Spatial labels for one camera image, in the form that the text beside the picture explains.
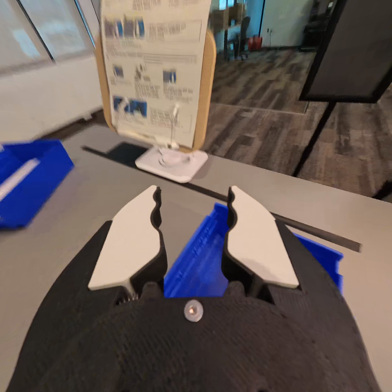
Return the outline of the black rectangular table pad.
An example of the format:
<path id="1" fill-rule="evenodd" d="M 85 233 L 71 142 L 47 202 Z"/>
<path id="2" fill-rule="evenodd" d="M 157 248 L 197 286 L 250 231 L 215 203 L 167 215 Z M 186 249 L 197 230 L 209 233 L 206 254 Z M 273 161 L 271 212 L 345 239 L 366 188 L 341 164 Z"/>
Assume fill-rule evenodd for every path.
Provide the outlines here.
<path id="1" fill-rule="evenodd" d="M 130 168 L 137 168 L 136 160 L 139 159 L 148 148 L 122 142 L 106 153 L 106 158 Z"/>

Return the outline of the printed instruction sheet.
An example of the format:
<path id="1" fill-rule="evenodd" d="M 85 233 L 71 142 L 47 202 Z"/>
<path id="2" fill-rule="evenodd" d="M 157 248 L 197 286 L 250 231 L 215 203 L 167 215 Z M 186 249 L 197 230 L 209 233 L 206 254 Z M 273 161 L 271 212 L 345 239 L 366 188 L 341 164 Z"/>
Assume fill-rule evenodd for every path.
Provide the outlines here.
<path id="1" fill-rule="evenodd" d="M 101 37 L 118 133 L 192 148 L 211 1 L 101 1 Z"/>

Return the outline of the black desk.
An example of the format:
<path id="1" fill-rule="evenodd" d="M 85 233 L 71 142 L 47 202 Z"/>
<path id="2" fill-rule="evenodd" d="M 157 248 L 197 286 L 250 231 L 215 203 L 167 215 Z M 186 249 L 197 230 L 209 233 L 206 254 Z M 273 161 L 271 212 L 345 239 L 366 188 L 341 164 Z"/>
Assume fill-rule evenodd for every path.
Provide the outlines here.
<path id="1" fill-rule="evenodd" d="M 391 80 L 392 2 L 335 1 L 299 97 L 327 106 L 292 176 L 300 173 L 337 103 L 377 103 Z"/>

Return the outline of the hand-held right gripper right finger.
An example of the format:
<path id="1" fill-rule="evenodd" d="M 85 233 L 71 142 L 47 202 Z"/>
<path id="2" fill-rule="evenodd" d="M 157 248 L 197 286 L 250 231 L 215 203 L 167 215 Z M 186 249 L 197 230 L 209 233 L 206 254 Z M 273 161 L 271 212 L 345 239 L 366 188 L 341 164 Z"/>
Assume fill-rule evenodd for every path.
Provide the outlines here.
<path id="1" fill-rule="evenodd" d="M 273 215 L 235 185 L 229 187 L 227 207 L 221 269 L 229 284 L 241 284 L 244 295 L 255 299 L 300 295 L 299 279 Z"/>

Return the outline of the instruction sheet on stand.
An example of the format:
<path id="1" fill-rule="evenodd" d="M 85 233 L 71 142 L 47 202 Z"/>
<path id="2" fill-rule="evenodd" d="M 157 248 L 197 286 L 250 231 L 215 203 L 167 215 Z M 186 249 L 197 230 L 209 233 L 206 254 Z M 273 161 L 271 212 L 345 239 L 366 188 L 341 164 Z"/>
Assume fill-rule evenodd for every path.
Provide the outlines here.
<path id="1" fill-rule="evenodd" d="M 200 81 L 198 115 L 192 148 L 180 146 L 178 149 L 173 149 L 173 142 L 170 142 L 170 147 L 161 147 L 156 142 L 148 140 L 145 136 L 137 134 L 126 135 L 128 138 L 144 141 L 152 145 L 147 152 L 136 160 L 136 169 L 179 184 L 187 184 L 207 163 L 208 155 L 201 151 L 201 148 L 204 145 L 207 133 L 215 65 L 216 44 L 212 32 L 207 30 Z"/>

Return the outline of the blue plastic storage bin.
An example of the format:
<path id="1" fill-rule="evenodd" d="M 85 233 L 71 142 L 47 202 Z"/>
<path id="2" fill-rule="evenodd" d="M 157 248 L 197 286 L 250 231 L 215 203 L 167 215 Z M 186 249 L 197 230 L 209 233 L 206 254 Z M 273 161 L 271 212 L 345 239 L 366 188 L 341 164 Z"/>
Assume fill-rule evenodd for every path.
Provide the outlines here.
<path id="1" fill-rule="evenodd" d="M 3 144 L 0 183 L 34 158 L 40 160 L 39 166 L 0 202 L 1 230 L 26 227 L 74 168 L 60 140 Z"/>
<path id="2" fill-rule="evenodd" d="M 222 297 L 228 280 L 221 269 L 228 208 L 215 203 L 164 279 L 165 298 Z"/>

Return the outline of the black chair base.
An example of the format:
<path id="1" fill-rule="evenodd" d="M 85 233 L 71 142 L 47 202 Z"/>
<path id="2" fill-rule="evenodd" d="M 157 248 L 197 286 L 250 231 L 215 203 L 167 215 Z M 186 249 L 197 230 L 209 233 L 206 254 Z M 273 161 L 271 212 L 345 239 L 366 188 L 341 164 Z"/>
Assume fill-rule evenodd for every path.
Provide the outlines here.
<path id="1" fill-rule="evenodd" d="M 392 181 L 387 180 L 382 187 L 372 196 L 373 199 L 388 201 L 392 194 Z"/>

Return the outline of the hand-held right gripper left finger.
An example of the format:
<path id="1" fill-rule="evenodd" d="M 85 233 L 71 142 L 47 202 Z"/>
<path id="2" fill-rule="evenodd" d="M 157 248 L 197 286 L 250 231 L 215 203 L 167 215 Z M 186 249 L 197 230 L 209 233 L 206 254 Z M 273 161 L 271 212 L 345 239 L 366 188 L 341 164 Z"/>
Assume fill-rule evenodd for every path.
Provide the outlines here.
<path id="1" fill-rule="evenodd" d="M 88 283 L 89 290 L 123 287 L 127 292 L 141 292 L 147 282 L 163 288 L 168 262 L 160 230 L 161 204 L 161 189 L 152 185 L 116 213 Z"/>

